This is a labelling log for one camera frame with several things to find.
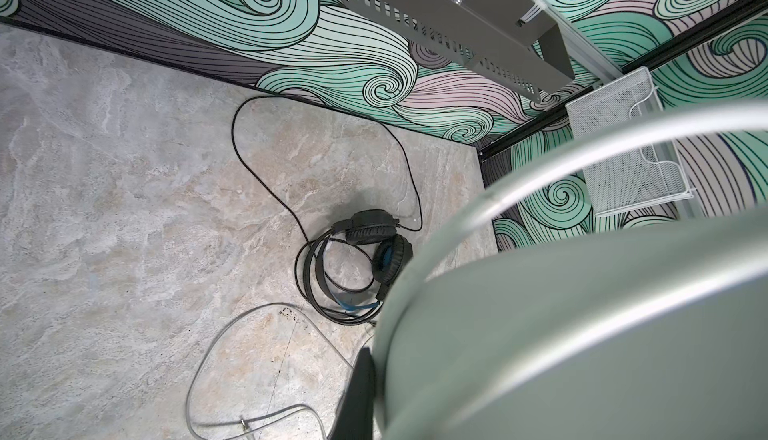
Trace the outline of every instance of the black cable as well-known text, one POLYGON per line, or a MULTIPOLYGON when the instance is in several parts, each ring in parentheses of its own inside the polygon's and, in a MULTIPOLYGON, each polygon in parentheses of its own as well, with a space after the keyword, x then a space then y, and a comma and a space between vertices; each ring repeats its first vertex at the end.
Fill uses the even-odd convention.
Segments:
MULTIPOLYGON (((362 323, 366 323, 366 322, 371 323, 372 325, 375 325, 376 323, 373 322, 372 320, 379 314, 379 310, 381 309, 381 304, 380 303, 379 303, 379 305, 377 305, 375 307, 372 307, 369 311, 367 311, 366 313, 363 313, 361 315, 353 315, 352 313, 349 313, 347 311, 338 311, 338 310, 334 310, 334 309, 330 309, 330 308, 327 308, 325 306, 322 306, 322 305, 320 305, 317 302, 317 300, 315 299, 314 293, 312 292, 312 286, 310 285, 310 282, 309 282, 309 274, 308 274, 308 272, 303 276, 303 278, 304 278, 304 280, 303 280, 303 287, 304 288, 302 289, 302 286, 301 286, 301 284, 299 282, 299 276, 298 276, 297 268, 298 268, 298 264, 299 264, 299 258, 301 257, 301 253, 304 251, 304 249, 306 249, 307 247, 312 245, 312 243, 320 241, 321 239, 324 239, 325 242, 332 241, 332 242, 337 242, 337 243, 343 243, 343 244, 346 244, 346 245, 349 245, 349 243, 347 243, 345 240, 331 238, 330 231, 324 233, 318 239, 310 240, 310 237, 308 236, 308 234, 304 230, 304 226, 301 224, 301 220, 299 220, 298 215, 296 215, 296 213, 291 209, 291 207, 289 207, 285 202, 283 202, 283 200, 280 199, 280 197, 277 196, 272 191, 272 189, 270 189, 270 187, 267 186, 264 183, 264 180, 262 180, 261 177, 258 176, 256 174, 256 172, 250 166, 248 166, 247 163, 245 163, 245 160, 240 155, 240 151, 237 149, 237 144, 235 142, 235 123, 237 121, 237 115, 240 113, 240 110, 242 110, 245 107, 245 105, 247 105, 248 103, 250 103, 250 102, 252 102, 254 100, 263 99, 263 98, 285 98, 285 99, 290 99, 288 96, 262 95, 262 96, 253 96, 253 97, 243 101, 237 107, 237 109, 235 110, 234 115, 232 116, 232 127, 230 128, 230 136, 232 138, 232 148, 235 150, 235 154, 237 155, 237 159, 239 159, 240 163, 242 163, 243 166, 245 166, 245 168, 248 170, 248 172, 250 172, 250 174, 254 176, 256 181, 258 181, 264 187, 264 189, 268 192, 268 194, 272 195, 272 197, 275 200, 277 200, 277 202, 279 204, 281 204, 283 206, 283 208, 286 209, 288 211, 288 213, 290 213, 293 216, 293 219, 298 224, 299 229, 301 230, 301 234, 304 237, 304 240, 306 241, 304 243, 304 245, 299 249, 299 253, 296 254, 296 260, 293 262, 293 280, 296 283, 296 289, 299 290, 299 294, 302 296, 302 298, 312 305, 313 309, 315 309, 318 313, 320 313, 323 317, 327 318, 328 320, 331 320, 331 321, 333 321, 333 322, 335 322, 335 323, 337 323, 339 325, 361 325, 362 323)), ((395 133, 393 133, 392 130, 387 128, 386 124, 384 124, 384 123, 382 123, 379 120, 374 119, 374 118, 370 118, 369 117, 369 119, 379 123, 379 125, 384 127, 384 129, 389 133, 389 135, 391 135, 392 138, 394 138, 395 141, 397 142, 397 144, 400 146, 400 149, 402 150, 402 155, 403 155, 403 157, 406 160, 406 167, 408 168, 408 176, 411 179, 411 185, 413 186, 413 191, 416 194, 416 201, 418 203, 418 217, 419 217, 419 226, 418 226, 418 228, 417 229, 411 229, 411 228, 408 228, 407 226, 404 226, 404 225, 401 225, 401 224, 398 224, 398 227, 406 229, 406 230, 411 231, 411 232, 421 231, 421 229, 424 226, 424 214, 423 214, 423 211, 422 211, 422 199, 418 195, 418 189, 416 187, 416 181, 413 179, 413 172, 411 171, 411 164, 408 161, 408 153, 406 153, 406 148, 402 145, 402 143, 400 143, 400 140, 395 136, 395 133)), ((360 247, 358 247, 357 245, 352 245, 352 246, 357 248, 360 252, 362 252, 366 256, 366 258, 368 258, 369 261, 371 261, 370 256, 365 251, 360 249, 360 247)), ((305 269, 304 269, 305 271, 309 268, 309 264, 311 264, 311 260, 308 261, 308 262, 305 262, 305 269)), ((347 289, 346 287, 340 286, 338 283, 333 281, 333 279, 331 279, 331 277, 329 275, 327 275, 327 274, 326 274, 326 278, 329 281, 331 281, 331 283, 333 285, 335 285, 337 288, 340 288, 341 290, 348 291, 348 292, 361 292, 361 291, 365 291, 365 290, 368 290, 370 288, 370 286, 373 284, 373 280, 371 279, 370 284, 365 289, 354 290, 354 289, 347 289)))
POLYGON ((416 201, 418 203, 418 228, 417 229, 411 229, 407 226, 401 225, 398 223, 398 227, 408 230, 409 232, 420 232, 422 231, 422 228, 424 227, 424 213, 422 212, 422 198, 418 195, 418 188, 416 187, 416 182, 413 180, 413 172, 411 172, 411 163, 408 161, 408 153, 406 153, 406 148, 400 143, 400 140, 395 136, 395 133, 392 133, 392 130, 387 128, 387 125, 384 123, 381 123, 380 121, 371 118, 373 121, 379 123, 384 129, 392 135, 392 138, 395 139, 397 144, 400 146, 400 149, 402 150, 402 155, 406 159, 406 167, 408 168, 408 176, 411 177, 411 185, 413 185, 413 192, 416 194, 416 201))
POLYGON ((262 181, 262 179, 259 178, 258 175, 256 175, 256 172, 253 169, 251 169, 250 166, 248 166, 247 163, 245 163, 245 160, 243 159, 243 157, 240 156, 240 152, 237 151, 237 144, 235 143, 235 121, 237 121, 237 114, 240 113, 240 110, 243 109, 243 107, 245 105, 247 105, 248 103, 254 101, 255 99, 262 99, 262 98, 283 98, 283 97, 282 96, 278 96, 278 95, 254 96, 254 97, 249 98, 249 99, 245 100, 244 102, 242 102, 240 104, 240 106, 238 106, 237 109, 235 110, 235 114, 232 116, 232 128, 230 129, 230 134, 232 136, 232 148, 234 148, 234 150, 235 150, 235 155, 237 155, 237 159, 239 159, 240 162, 243 163, 243 166, 245 166, 246 169, 250 172, 250 174, 254 176, 256 181, 261 183, 261 185, 264 186, 264 189, 266 190, 266 192, 268 194, 272 195, 272 197, 275 200, 277 200, 278 203, 280 203, 283 206, 283 208, 288 210, 288 213, 290 213, 293 216, 293 219, 299 225, 299 229, 301 230, 301 234, 304 235, 304 239, 307 242, 309 242, 310 241, 310 237, 306 235, 306 232, 304 231, 304 226, 301 224, 301 221, 299 221, 299 217, 296 216, 296 214, 293 212, 293 210, 288 205, 286 205, 286 203, 283 202, 283 200, 281 200, 279 196, 275 195, 275 193, 270 189, 270 187, 267 186, 266 183, 264 183, 264 181, 262 181))

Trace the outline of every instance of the headphone ear cushion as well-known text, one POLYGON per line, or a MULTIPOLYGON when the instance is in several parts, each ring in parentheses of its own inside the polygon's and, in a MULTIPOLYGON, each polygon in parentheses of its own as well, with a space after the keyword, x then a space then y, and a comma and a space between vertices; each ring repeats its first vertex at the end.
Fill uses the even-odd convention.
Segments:
POLYGON ((394 235, 384 240, 373 253, 373 279, 383 285, 391 285, 411 258, 413 247, 406 237, 394 235))
POLYGON ((351 228, 344 233, 350 245, 370 245, 383 242, 397 234, 394 226, 363 226, 351 228))

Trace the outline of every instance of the black wall trim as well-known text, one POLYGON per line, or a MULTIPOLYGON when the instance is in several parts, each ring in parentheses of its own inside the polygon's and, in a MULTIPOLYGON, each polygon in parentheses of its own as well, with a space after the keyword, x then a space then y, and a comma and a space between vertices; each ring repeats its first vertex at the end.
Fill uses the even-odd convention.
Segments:
POLYGON ((626 75, 641 66, 646 66, 650 71, 657 70, 678 56, 714 40, 743 22, 752 20, 765 10, 768 10, 768 0, 738 0, 683 31, 672 40, 630 61, 621 67, 621 72, 626 75))
MULTIPOLYGON (((657 70, 668 62, 674 60, 680 55, 693 50, 699 45, 712 41, 719 35, 728 30, 739 26, 740 24, 752 20, 762 12, 768 10, 768 0, 738 0, 728 5, 721 11, 716 12, 706 20, 683 31, 672 40, 657 46, 653 50, 640 56, 638 59, 630 61, 621 68, 623 74, 633 72, 641 66, 647 66, 648 70, 657 70)), ((552 123, 565 118, 568 112, 565 110, 565 103, 577 99, 592 91, 589 86, 582 89, 575 95, 558 103, 538 117, 529 122, 523 123, 520 127, 513 129, 506 135, 499 137, 496 141, 478 150, 478 157, 481 162, 485 162, 494 155, 498 155, 505 149, 512 147, 515 143, 530 137, 536 132, 552 125, 552 123)))
MULTIPOLYGON (((592 92, 592 87, 587 86, 584 89, 580 89, 575 94, 568 97, 568 101, 572 101, 577 98, 581 98, 587 93, 592 92)), ((549 127, 552 123, 560 121, 568 116, 568 112, 565 110, 565 101, 558 103, 547 111, 543 112, 538 117, 533 118, 531 121, 523 123, 521 126, 513 129, 503 137, 499 137, 496 141, 478 150, 478 157, 480 162, 498 155, 507 148, 511 148, 515 143, 519 143, 522 140, 530 137, 536 132, 542 131, 544 128, 549 127)))

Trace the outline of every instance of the perforated metal panel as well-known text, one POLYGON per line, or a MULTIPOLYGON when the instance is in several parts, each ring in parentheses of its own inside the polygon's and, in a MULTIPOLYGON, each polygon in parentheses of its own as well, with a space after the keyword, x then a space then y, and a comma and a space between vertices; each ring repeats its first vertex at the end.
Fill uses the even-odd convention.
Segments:
MULTIPOLYGON (((640 68, 566 105, 574 137, 631 121, 645 102, 662 109, 648 68, 640 68)), ((622 153, 584 169, 595 216, 692 198, 677 151, 660 161, 656 147, 622 153)))
POLYGON ((574 78, 557 23, 541 8, 528 14, 534 6, 530 0, 466 0, 462 6, 451 0, 342 1, 361 16, 532 101, 540 101, 540 90, 555 91, 574 78), (528 22, 517 22, 524 16, 528 22), (537 41, 541 56, 532 48, 537 41))

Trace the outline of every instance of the blue accent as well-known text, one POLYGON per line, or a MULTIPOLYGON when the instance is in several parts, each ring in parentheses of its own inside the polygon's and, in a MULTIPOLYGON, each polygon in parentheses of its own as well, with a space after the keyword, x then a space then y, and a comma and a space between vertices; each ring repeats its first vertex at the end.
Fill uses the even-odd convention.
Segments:
POLYGON ((358 310, 371 309, 379 305, 379 303, 381 303, 380 301, 376 301, 374 303, 369 303, 368 305, 350 305, 349 303, 342 301, 338 296, 336 296, 336 293, 333 291, 333 288, 331 286, 329 286, 328 290, 330 290, 331 296, 344 311, 358 311, 358 310))
POLYGON ((382 266, 387 267, 389 266, 389 263, 392 263, 392 247, 391 246, 388 249, 386 249, 386 252, 384 252, 384 257, 382 258, 382 266))

